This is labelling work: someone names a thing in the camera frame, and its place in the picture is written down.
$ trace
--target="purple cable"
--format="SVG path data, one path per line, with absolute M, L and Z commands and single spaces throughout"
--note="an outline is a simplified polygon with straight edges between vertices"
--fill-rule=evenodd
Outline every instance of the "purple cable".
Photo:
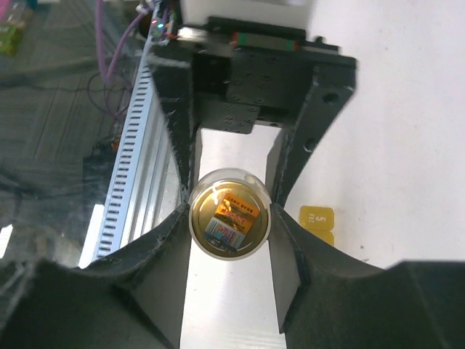
M 100 75 L 103 82 L 106 84 L 111 84 L 113 80 L 113 73 L 116 68 L 116 63 L 118 62 L 121 51 L 123 50 L 124 43 L 126 42 L 129 34 L 134 30 L 136 25 L 140 22 L 145 15 L 140 13 L 129 25 L 129 27 L 124 31 L 123 36 L 118 42 L 116 47 L 115 54 L 111 59 L 110 67 L 106 66 L 105 62 L 105 50 L 103 43 L 103 28 L 102 28 L 102 18 L 103 18 L 103 0 L 96 0 L 95 2 L 95 41 L 97 43 L 97 62 L 99 66 Z

